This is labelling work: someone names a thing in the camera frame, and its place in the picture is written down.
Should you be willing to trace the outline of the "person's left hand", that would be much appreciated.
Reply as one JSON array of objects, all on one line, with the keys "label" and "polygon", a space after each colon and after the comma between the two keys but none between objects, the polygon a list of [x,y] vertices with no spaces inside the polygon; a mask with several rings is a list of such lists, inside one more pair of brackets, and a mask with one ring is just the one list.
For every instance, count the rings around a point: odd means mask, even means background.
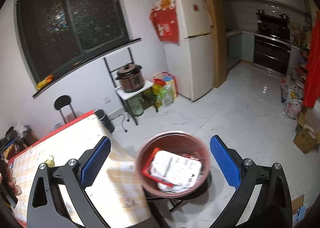
[{"label": "person's left hand", "polygon": [[21,188],[16,184],[16,179],[13,177],[12,169],[8,164],[1,159],[1,184],[10,195],[21,195]]}]

